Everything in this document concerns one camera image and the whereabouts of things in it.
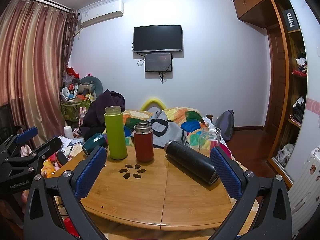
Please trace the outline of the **grey black garment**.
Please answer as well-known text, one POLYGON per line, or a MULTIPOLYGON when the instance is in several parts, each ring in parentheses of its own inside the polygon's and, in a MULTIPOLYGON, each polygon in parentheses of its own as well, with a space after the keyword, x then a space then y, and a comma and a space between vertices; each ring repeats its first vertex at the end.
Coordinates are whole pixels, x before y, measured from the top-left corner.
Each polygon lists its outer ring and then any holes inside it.
POLYGON ((187 132, 178 124, 168 119, 164 111, 157 111, 152 117, 144 120, 149 123, 153 132, 153 147, 164 148, 169 141, 178 141, 184 145, 188 145, 187 132))

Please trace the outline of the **green tall bottle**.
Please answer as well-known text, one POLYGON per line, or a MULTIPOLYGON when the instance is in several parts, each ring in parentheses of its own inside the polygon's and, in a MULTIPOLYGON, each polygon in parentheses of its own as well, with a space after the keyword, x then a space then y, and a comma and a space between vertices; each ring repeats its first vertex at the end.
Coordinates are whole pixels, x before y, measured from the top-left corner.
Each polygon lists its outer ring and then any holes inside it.
POLYGON ((121 107, 106 107, 104 118, 110 157, 114 160, 123 160, 127 157, 127 148, 121 107))

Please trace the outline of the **red thermos bottle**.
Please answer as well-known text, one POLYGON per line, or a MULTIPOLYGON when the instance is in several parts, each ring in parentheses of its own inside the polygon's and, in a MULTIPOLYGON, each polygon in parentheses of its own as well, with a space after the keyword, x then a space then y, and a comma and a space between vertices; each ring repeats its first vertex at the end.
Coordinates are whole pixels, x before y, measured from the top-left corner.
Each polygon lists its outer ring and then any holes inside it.
POLYGON ((141 163, 153 160, 153 130, 151 125, 144 121, 135 125, 133 131, 136 158, 141 163))

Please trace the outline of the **wooden wardrobe shelving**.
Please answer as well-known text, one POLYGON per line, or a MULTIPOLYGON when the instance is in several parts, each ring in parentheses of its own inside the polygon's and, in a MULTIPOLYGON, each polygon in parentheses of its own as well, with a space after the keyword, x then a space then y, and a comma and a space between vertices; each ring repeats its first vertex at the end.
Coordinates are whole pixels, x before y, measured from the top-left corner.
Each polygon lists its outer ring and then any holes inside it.
POLYGON ((239 20, 266 29, 270 96, 265 130, 270 165, 287 186, 319 145, 319 16, 310 0, 233 0, 239 20))

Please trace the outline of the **white air conditioner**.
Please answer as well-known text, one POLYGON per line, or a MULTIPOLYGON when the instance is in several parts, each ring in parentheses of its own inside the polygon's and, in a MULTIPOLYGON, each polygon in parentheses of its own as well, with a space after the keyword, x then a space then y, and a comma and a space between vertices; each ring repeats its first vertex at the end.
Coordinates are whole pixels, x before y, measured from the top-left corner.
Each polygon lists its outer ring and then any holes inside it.
POLYGON ((122 17, 124 15, 124 3, 115 1, 106 3, 81 13, 80 27, 88 27, 106 20, 122 17))

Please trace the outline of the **clear glass jar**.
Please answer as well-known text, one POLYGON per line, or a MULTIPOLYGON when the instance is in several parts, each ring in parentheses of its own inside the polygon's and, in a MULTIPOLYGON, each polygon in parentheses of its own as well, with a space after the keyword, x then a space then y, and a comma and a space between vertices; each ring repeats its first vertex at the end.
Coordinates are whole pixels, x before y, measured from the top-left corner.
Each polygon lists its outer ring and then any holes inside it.
POLYGON ((199 137, 199 150, 212 150, 216 146, 220 145, 221 130, 216 127, 204 127, 201 129, 199 137))

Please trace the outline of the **green basket of toys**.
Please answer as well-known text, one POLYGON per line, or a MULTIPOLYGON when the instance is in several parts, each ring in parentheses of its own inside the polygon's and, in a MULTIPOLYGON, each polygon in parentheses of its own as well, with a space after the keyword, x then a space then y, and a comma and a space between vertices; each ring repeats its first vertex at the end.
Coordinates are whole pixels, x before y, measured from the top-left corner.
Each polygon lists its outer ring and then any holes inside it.
POLYGON ((60 92, 61 113, 67 122, 78 122, 103 92, 101 81, 94 76, 74 78, 60 92))

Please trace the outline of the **colourful patchwork quilt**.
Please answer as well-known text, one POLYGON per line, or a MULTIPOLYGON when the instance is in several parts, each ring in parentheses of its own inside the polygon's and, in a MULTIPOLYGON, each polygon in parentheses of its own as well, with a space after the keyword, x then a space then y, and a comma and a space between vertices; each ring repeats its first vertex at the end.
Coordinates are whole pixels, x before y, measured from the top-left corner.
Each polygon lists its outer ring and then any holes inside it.
MULTIPOLYGON (((160 111, 164 111, 169 120, 175 122, 187 132, 187 142, 189 143, 189 147, 196 151, 204 151, 199 150, 201 129, 204 127, 215 127, 208 118, 203 118, 198 110, 187 107, 166 108, 160 111)), ((133 138, 135 125, 151 118, 152 114, 153 113, 150 112, 136 110, 125 110, 123 112, 123 125, 127 146, 135 146, 133 138)), ((232 156, 223 138, 221 138, 219 146, 229 157, 232 156)))

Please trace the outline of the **pink striped curtain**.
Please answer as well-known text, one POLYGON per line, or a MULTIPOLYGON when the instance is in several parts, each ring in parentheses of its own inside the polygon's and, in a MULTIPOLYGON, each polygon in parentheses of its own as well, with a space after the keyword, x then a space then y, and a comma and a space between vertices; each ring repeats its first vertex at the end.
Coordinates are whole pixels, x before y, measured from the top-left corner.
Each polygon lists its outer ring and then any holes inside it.
POLYGON ((38 128, 34 146, 63 132, 59 95, 72 16, 31 0, 11 0, 1 15, 1 105, 10 105, 14 123, 38 128))

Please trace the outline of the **dark green hexagonal ceramic cup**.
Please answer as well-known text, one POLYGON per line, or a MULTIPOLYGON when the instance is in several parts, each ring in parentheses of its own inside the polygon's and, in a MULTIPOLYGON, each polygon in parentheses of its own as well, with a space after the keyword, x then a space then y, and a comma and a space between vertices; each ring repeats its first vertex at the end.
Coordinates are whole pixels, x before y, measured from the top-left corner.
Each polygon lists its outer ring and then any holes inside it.
POLYGON ((90 153, 97 147, 101 146, 107 148, 107 136, 106 134, 96 133, 91 136, 82 146, 82 150, 86 156, 89 156, 90 153))

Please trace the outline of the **grey backpack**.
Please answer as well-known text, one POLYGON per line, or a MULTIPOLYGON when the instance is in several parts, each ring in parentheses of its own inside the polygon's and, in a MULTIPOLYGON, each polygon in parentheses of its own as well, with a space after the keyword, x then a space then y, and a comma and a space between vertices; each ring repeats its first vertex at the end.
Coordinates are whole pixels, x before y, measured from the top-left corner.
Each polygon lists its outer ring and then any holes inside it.
POLYGON ((223 112, 215 122, 215 127, 220 129, 221 137, 225 141, 231 140, 231 137, 233 135, 234 123, 234 111, 231 109, 223 112))

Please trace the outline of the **small black wall monitor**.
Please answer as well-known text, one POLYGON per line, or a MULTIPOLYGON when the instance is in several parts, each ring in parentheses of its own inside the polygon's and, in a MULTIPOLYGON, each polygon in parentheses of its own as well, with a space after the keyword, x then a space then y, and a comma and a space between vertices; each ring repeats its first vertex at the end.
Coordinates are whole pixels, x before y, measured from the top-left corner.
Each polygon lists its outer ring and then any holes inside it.
POLYGON ((145 54, 145 72, 171 72, 172 53, 157 52, 145 54))

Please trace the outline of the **black thermos lying down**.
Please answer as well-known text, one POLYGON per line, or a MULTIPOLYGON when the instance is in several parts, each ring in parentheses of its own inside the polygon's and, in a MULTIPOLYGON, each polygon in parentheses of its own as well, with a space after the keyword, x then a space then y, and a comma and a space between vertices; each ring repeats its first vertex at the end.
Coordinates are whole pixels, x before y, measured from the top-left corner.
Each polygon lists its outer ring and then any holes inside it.
POLYGON ((167 156, 196 175, 208 185, 214 184, 219 176, 209 157, 179 141, 168 141, 164 146, 167 156))

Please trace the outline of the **small white bottle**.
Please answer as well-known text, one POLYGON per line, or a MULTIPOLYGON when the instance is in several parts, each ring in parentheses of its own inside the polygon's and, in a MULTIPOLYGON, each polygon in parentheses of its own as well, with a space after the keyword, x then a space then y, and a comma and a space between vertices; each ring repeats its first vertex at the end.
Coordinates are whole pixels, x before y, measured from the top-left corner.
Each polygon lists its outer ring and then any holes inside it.
POLYGON ((66 138, 74 139, 73 130, 72 130, 71 126, 65 126, 63 128, 63 132, 64 132, 64 135, 66 138))

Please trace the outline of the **white radiator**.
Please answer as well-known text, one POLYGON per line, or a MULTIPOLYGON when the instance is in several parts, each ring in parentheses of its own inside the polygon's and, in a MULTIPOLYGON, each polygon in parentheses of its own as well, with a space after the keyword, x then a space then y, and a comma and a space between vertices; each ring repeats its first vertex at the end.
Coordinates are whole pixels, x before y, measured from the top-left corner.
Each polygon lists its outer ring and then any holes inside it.
POLYGON ((319 185, 319 147, 316 147, 304 163, 298 180, 288 192, 293 238, 309 222, 319 206, 319 185))

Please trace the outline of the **black wall television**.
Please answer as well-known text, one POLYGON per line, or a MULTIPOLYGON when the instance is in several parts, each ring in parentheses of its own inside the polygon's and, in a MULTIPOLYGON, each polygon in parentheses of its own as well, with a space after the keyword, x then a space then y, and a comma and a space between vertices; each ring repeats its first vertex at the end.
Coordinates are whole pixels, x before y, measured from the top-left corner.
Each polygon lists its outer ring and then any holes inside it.
POLYGON ((183 33, 179 24, 146 25, 133 29, 133 52, 182 51, 183 33))

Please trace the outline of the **dark purple jacket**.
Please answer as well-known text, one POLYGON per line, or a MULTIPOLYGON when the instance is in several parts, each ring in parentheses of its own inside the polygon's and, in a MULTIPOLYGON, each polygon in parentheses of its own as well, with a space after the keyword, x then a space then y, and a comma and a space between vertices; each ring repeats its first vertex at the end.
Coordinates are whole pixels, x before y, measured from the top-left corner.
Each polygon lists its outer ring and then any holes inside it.
POLYGON ((125 98, 121 94, 108 89, 90 105, 80 126, 80 132, 85 142, 96 133, 102 133, 105 130, 105 108, 111 106, 119 106, 124 111, 125 98))

